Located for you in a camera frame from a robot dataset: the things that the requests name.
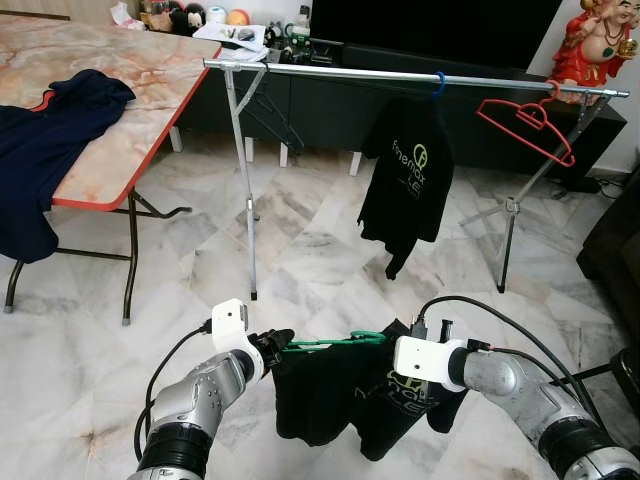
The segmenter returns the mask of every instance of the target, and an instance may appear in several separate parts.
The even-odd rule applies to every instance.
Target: sofa
[[[584,241],[577,261],[606,286],[629,330],[640,339],[640,176],[635,175]]]

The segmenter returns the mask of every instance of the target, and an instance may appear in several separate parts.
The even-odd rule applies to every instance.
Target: marble table top
[[[117,208],[204,78],[202,59],[219,50],[218,42],[189,37],[0,15],[0,104],[33,108],[51,82],[87,68],[122,80],[136,95],[85,148],[53,204]]]

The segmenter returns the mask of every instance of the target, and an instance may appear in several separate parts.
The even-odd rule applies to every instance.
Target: red trim
[[[53,97],[55,97],[56,92],[53,90],[47,90],[42,95],[42,103],[37,107],[33,107],[31,109],[32,112],[41,112],[42,110],[46,110],[49,107],[49,102]]]
[[[221,48],[218,49],[218,51],[213,56],[213,58],[218,58],[218,55],[220,55],[220,51],[221,51]],[[127,198],[127,195],[129,194],[129,191],[131,191],[131,189],[135,186],[135,184],[138,181],[138,179],[144,173],[145,169],[147,168],[147,165],[149,165],[149,162],[151,162],[151,159],[153,158],[153,156],[158,151],[158,148],[160,148],[160,145],[162,144],[162,142],[164,141],[165,137],[169,133],[169,130],[171,129],[171,127],[173,127],[174,123],[176,122],[176,120],[178,120],[178,117],[180,116],[182,111],[185,109],[185,107],[189,103],[189,100],[191,100],[191,97],[193,97],[193,94],[196,93],[196,90],[198,90],[198,87],[200,86],[200,84],[204,80],[204,77],[207,75],[208,71],[209,71],[208,68],[205,68],[202,71],[202,73],[198,77],[198,80],[196,80],[196,83],[193,85],[193,87],[191,88],[191,90],[189,91],[189,93],[187,94],[185,99],[182,101],[182,104],[180,104],[180,106],[178,107],[178,110],[176,110],[176,112],[171,117],[171,120],[169,120],[169,123],[167,123],[167,126],[164,128],[164,130],[162,131],[160,136],[158,136],[158,139],[155,141],[155,143],[151,147],[151,150],[149,150],[149,153],[147,153],[146,157],[144,157],[144,160],[142,161],[142,163],[138,167],[138,170],[136,170],[136,173],[133,174],[133,177],[131,178],[131,180],[129,180],[129,183],[127,183],[127,186],[124,188],[122,193],[118,196],[118,198],[116,198],[111,203],[91,203],[91,202],[82,202],[82,201],[78,201],[78,200],[58,199],[58,198],[54,197],[52,199],[52,201],[51,201],[52,205],[61,205],[61,206],[64,206],[64,207],[74,207],[74,208],[84,208],[84,209],[87,209],[87,210],[99,210],[99,211],[103,211],[103,212],[110,212],[111,210],[114,210],[114,209],[118,208],[122,204],[122,202],[124,202],[124,199]]]

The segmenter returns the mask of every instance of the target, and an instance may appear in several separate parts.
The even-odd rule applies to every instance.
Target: red figurine
[[[631,29],[640,22],[640,0],[582,0],[587,10],[567,25],[562,47],[553,57],[551,79],[558,83],[602,87],[622,64],[637,53]],[[580,94],[564,93],[559,100],[581,102]]]

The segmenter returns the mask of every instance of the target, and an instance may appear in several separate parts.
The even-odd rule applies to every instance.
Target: marble floor
[[[347,175],[347,153],[314,151],[278,166],[278,146],[256,143],[250,165],[257,208],[259,300],[249,302],[241,178],[229,138],[183,134],[166,146],[138,190],[161,209],[190,205],[171,220],[140,219],[141,255],[131,326],[120,325],[127,265],[55,254],[24,268],[12,315],[0,314],[0,452],[9,478],[123,480],[135,471],[132,437],[147,381],[174,343],[238,297],[250,329],[293,328],[299,338],[340,338],[354,329],[409,322],[437,295],[479,299],[537,334],[572,371],[597,366],[630,342],[606,295],[575,263],[609,200],[564,194],[542,182],[523,202],[507,292],[499,294],[485,258],[495,255],[501,214],[461,228],[460,220],[517,191],[526,177],[459,168],[435,243],[419,242],[391,282],[390,256],[360,239],[356,218],[374,162]],[[71,248],[128,252],[126,218],[55,208],[50,221]],[[0,257],[0,297],[12,262]],[[453,335],[540,355],[517,332],[466,304],[439,304],[428,320],[454,320]],[[168,364],[158,386],[211,354],[198,336]],[[610,375],[588,386],[623,446],[640,428]],[[380,462],[359,453],[347,429],[309,448],[275,432],[270,379],[248,391],[218,432],[208,479],[372,480],[549,479],[553,472],[506,415],[470,394],[448,435],[420,421]]]

